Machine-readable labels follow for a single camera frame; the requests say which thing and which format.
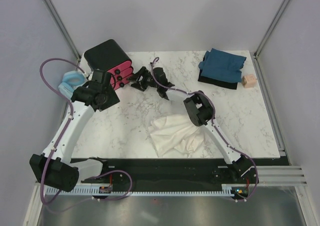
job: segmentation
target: cable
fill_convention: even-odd
[[[101,177],[104,177],[104,176],[107,176],[109,174],[112,174],[112,173],[115,173],[115,172],[120,172],[120,173],[124,173],[125,175],[128,176],[129,180],[130,180],[130,187],[129,189],[127,190],[127,192],[119,197],[116,197],[116,198],[105,198],[105,199],[100,199],[101,201],[116,201],[116,200],[119,200],[119,199],[122,199],[122,198],[125,198],[128,193],[131,191],[132,189],[132,185],[133,185],[133,181],[132,181],[132,178],[130,176],[130,174],[128,174],[126,171],[123,171],[123,170],[113,170],[113,171],[109,171],[109,172],[106,172],[104,174],[101,174],[99,176],[95,176],[95,177],[90,177],[90,179],[96,179],[96,178],[101,178]]]
[[[44,68],[44,65],[48,62],[51,62],[51,61],[63,61],[63,62],[67,62],[75,67],[77,67],[81,72],[85,73],[85,71],[80,68],[77,64],[69,61],[69,60],[66,60],[66,59],[62,59],[62,58],[50,58],[50,59],[47,59],[45,60],[44,62],[42,62],[41,66],[40,66],[40,69],[39,69],[39,72],[40,72],[40,76],[41,76],[41,79],[43,80],[43,82],[45,83],[45,85],[47,87],[49,87],[50,90],[52,90],[54,93],[56,93],[58,96],[62,97],[63,99],[66,100],[66,102],[68,103],[69,107],[70,107],[70,118],[67,120],[66,124],[64,125],[60,135],[58,136],[57,140],[55,141],[54,145],[53,145],[53,149],[51,149],[51,152],[48,156],[48,158],[46,159],[45,161],[45,164],[44,164],[44,168],[43,168],[43,171],[42,171],[42,176],[41,176],[41,182],[40,182],[40,198],[41,198],[41,202],[44,204],[44,205],[48,205],[50,203],[52,203],[53,200],[55,200],[55,198],[59,195],[59,193],[61,192],[61,190],[59,190],[56,195],[49,201],[49,202],[46,202],[45,200],[45,196],[44,196],[44,185],[45,185],[45,178],[46,178],[46,173],[47,173],[47,169],[48,169],[48,165],[50,163],[50,160],[62,138],[62,136],[64,135],[65,131],[67,130],[67,127],[69,126],[71,120],[72,120],[72,117],[73,117],[73,114],[74,114],[74,107],[71,103],[71,101],[65,97],[61,92],[59,92],[58,90],[56,90],[55,88],[53,88],[48,82],[47,80],[45,79],[44,77],[44,73],[43,73],[43,68]]]
[[[47,173],[47,170],[48,170],[49,162],[50,162],[50,160],[51,160],[51,158],[52,158],[52,156],[53,156],[53,154],[54,154],[54,152],[55,152],[55,149],[57,148],[57,146],[58,146],[58,144],[59,144],[62,136],[64,135],[67,127],[69,126],[69,124],[70,124],[70,122],[71,122],[71,120],[72,120],[73,114],[74,114],[74,107],[73,107],[71,101],[70,101],[67,97],[65,97],[61,92],[59,92],[58,90],[56,90],[55,88],[53,88],[53,87],[47,82],[47,80],[46,80],[45,77],[44,77],[43,67],[44,67],[44,65],[45,65],[46,63],[51,62],[51,61],[63,61],[63,62],[67,62],[67,63],[69,63],[69,64],[77,67],[77,68],[78,68],[80,71],[82,71],[83,73],[85,73],[84,70],[83,70],[82,68],[80,68],[77,64],[75,64],[75,63],[73,63],[73,62],[71,62],[71,61],[68,61],[68,60],[66,60],[66,59],[62,59],[62,58],[50,58],[50,59],[47,59],[47,60],[45,60],[45,61],[41,64],[40,69],[39,69],[41,79],[43,80],[43,82],[45,83],[45,85],[46,85],[50,90],[52,90],[54,93],[56,93],[58,96],[60,96],[60,97],[62,97],[63,99],[65,99],[65,100],[67,101],[69,107],[70,107],[70,117],[69,117],[69,119],[67,120],[66,124],[64,125],[64,127],[63,127],[61,133],[59,134],[56,142],[54,143],[53,149],[51,150],[51,152],[50,152],[50,154],[49,154],[49,156],[48,156],[48,158],[46,159],[45,164],[44,164],[43,172],[42,172],[42,175],[41,175],[41,182],[40,182],[40,198],[41,198],[41,202],[43,203],[43,205],[48,205],[48,204],[52,203],[52,202],[56,199],[56,197],[60,194],[60,192],[61,192],[61,190],[59,190],[59,191],[53,196],[53,198],[52,198],[50,201],[47,202],[47,201],[45,200],[45,194],[44,194],[45,178],[46,178],[46,173]],[[120,197],[110,198],[110,199],[102,199],[102,200],[105,200],[105,201],[114,201],[114,200],[122,199],[122,198],[126,197],[127,194],[128,194],[128,193],[131,191],[131,189],[132,189],[132,185],[133,185],[132,178],[131,178],[131,176],[130,176],[127,172],[125,172],[125,171],[123,171],[123,170],[113,170],[113,171],[110,171],[110,172],[107,172],[107,173],[104,173],[104,174],[101,174],[101,175],[99,175],[99,176],[92,177],[92,178],[100,178],[100,177],[109,175],[109,174],[114,173],[114,172],[121,172],[121,173],[124,173],[125,175],[128,176],[128,178],[129,178],[129,180],[130,180],[129,190],[128,190],[124,195],[122,195],[122,196],[120,196]],[[67,210],[69,210],[70,208],[72,208],[72,207],[74,207],[74,206],[76,206],[76,205],[78,205],[78,204],[80,204],[80,203],[82,203],[82,202],[85,202],[85,201],[87,201],[87,200],[89,200],[89,199],[82,200],[82,201],[78,202],[77,204],[74,204],[74,205],[72,205],[72,206],[70,206],[70,207],[68,207],[68,208],[66,208],[66,209],[64,209],[64,210],[61,210],[61,211],[59,211],[59,212],[67,211]]]
[[[154,79],[154,81],[161,87],[165,88],[165,89],[168,89],[168,90],[171,90],[171,91],[177,91],[177,92],[182,92],[184,94],[187,94],[187,95],[194,95],[194,94],[199,94],[199,95],[203,95],[210,103],[210,105],[212,106],[212,109],[213,109],[213,113],[212,113],[212,119],[211,119],[211,122],[212,124],[214,123],[214,118],[215,118],[215,114],[216,114],[216,108],[214,106],[214,103],[210,100],[209,97],[207,97],[203,92],[201,91],[197,91],[197,92],[186,92],[184,90],[181,90],[179,88],[173,88],[173,87],[166,87],[164,85],[162,85],[160,82],[157,81],[155,75],[154,75],[154,66],[155,66],[155,63],[158,62],[159,60],[159,57],[156,57],[152,63],[150,63],[151,65],[151,75]]]
[[[71,208],[73,208],[73,207],[75,207],[75,206],[78,206],[79,204],[81,204],[81,203],[83,203],[83,202],[87,202],[87,201],[89,201],[89,200],[95,199],[95,200],[97,200],[97,201],[116,201],[116,200],[120,200],[120,199],[123,199],[123,198],[127,197],[127,195],[129,194],[129,192],[130,192],[131,189],[132,189],[133,181],[132,181],[132,178],[131,178],[130,174],[128,174],[126,171],[123,171],[123,170],[112,170],[112,171],[106,172],[106,173],[104,173],[104,174],[101,174],[101,175],[99,175],[99,176],[90,177],[90,178],[88,178],[88,179],[96,179],[96,178],[100,178],[100,177],[107,176],[107,175],[109,175],[109,174],[112,175],[112,173],[115,173],[115,172],[120,172],[120,173],[125,174],[126,176],[128,176],[128,178],[129,178],[129,180],[130,180],[130,187],[129,187],[129,189],[126,191],[125,194],[123,194],[123,195],[121,195],[121,196],[119,196],[119,197],[116,197],[116,198],[105,198],[105,199],[102,199],[102,198],[96,199],[96,198],[94,198],[94,197],[85,198],[85,199],[83,199],[83,200],[75,203],[74,205],[71,205],[71,206],[69,206],[69,207],[67,207],[67,208],[65,208],[65,209],[63,209],[63,210],[59,210],[59,211],[54,211],[54,210],[50,209],[49,207],[46,207],[46,209],[47,209],[50,213],[59,214],[59,213],[63,213],[63,212],[65,212],[65,211],[68,211],[69,209],[71,209]]]
[[[215,108],[215,106],[214,106],[214,103],[210,100],[210,98],[207,97],[203,92],[200,92],[200,91],[197,91],[197,92],[186,92],[186,91],[181,90],[181,89],[178,89],[178,88],[166,87],[166,86],[162,85],[160,82],[157,81],[156,77],[154,76],[154,66],[155,66],[155,63],[158,62],[158,61],[159,61],[159,57],[156,57],[156,58],[153,60],[153,62],[150,63],[150,65],[151,65],[151,75],[152,75],[154,81],[155,81],[159,86],[161,86],[161,87],[163,87],[163,88],[165,88],[165,89],[168,89],[168,90],[173,90],[173,91],[182,92],[182,93],[185,93],[185,94],[187,94],[187,95],[194,95],[194,94],[203,95],[203,96],[209,101],[210,105],[211,105],[212,108],[213,108],[213,114],[212,114],[212,118],[211,118],[211,123],[212,123],[212,125],[213,125],[213,124],[214,124],[215,115],[216,115],[216,108]],[[218,134],[222,137],[222,139],[227,143],[227,140],[220,134],[220,132],[217,130],[217,128],[216,128],[216,127],[214,127],[214,128],[216,129],[216,131],[218,132]],[[235,152],[243,155],[243,156],[246,157],[247,159],[249,159],[249,160],[252,162],[253,166],[254,166],[254,169],[255,169],[255,186],[254,186],[252,192],[248,195],[248,197],[247,197],[247,199],[248,199],[248,198],[250,198],[250,197],[254,194],[254,192],[255,192],[255,190],[256,190],[256,187],[257,187],[257,185],[258,185],[258,169],[257,169],[256,163],[254,162],[254,160],[253,160],[251,157],[249,157],[249,156],[248,156],[247,154],[245,154],[244,152],[241,152],[241,151],[235,149],[234,147],[232,147],[232,146],[230,146],[230,145],[229,145],[229,148],[231,148],[233,151],[235,151]]]
[[[247,198],[248,197],[244,197],[244,196],[242,196],[242,195],[240,195],[240,193],[236,193],[239,197],[242,197],[242,198],[244,198],[244,199],[246,199],[247,200]]]

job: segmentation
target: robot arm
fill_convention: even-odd
[[[168,88],[174,86],[174,84],[167,80],[163,68],[154,68],[153,74],[160,84]],[[176,90],[163,88],[154,81],[151,73],[146,69],[146,67],[142,67],[137,73],[131,76],[129,81],[133,82],[131,86],[138,90],[144,91],[148,86],[150,86],[156,88],[158,94],[162,98],[170,101],[183,100],[191,122],[195,126],[201,127],[212,139],[219,151],[222,153],[227,166],[232,170],[234,174],[233,176],[242,177],[250,170],[252,163],[240,153],[232,149],[234,146],[231,144],[231,141],[222,131],[217,120],[214,118],[214,109],[205,96],[201,94],[194,94],[190,97],[189,95]]]
[[[94,112],[105,110],[120,101],[110,85],[110,79],[110,73],[95,70],[91,81],[75,89],[71,98],[73,118],[57,147],[53,148],[53,145],[70,118],[70,108],[50,144],[41,155],[34,154],[29,161],[38,182],[41,181],[45,163],[52,149],[55,149],[55,152],[45,174],[45,185],[69,192],[78,181],[100,175],[103,160],[91,158],[77,163],[70,163],[70,161],[77,140]]]

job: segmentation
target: gray wall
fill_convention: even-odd
[[[0,0],[0,224],[22,225],[35,177],[29,166],[53,137],[64,102],[41,81],[50,57],[75,60],[42,0]],[[55,86],[70,69],[51,63]]]
[[[261,55],[288,152],[320,212],[320,0],[293,0]]]
[[[254,51],[282,0],[52,0],[77,49]]]

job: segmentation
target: crumpled white towel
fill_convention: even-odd
[[[187,114],[155,119],[148,129],[159,157],[172,148],[182,154],[192,153],[205,141],[203,131],[194,126]]]

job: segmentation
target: white marble countertop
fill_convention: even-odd
[[[249,51],[230,51],[246,57],[242,75],[256,74]],[[134,52],[134,72],[160,57],[157,66],[163,67],[170,82],[188,91],[203,91],[216,108],[216,118],[236,148],[254,158],[278,158],[279,150],[269,121],[259,85],[237,90],[198,82],[198,64],[204,51]],[[84,57],[80,66],[89,70]],[[175,113],[186,113],[183,102],[171,102],[159,97],[155,88],[141,92],[126,85],[116,90],[120,102],[107,110],[96,112],[85,126],[73,151],[73,158],[158,158],[148,133],[150,121]],[[207,140],[194,153],[180,154],[175,149],[164,158],[222,158],[214,143]]]

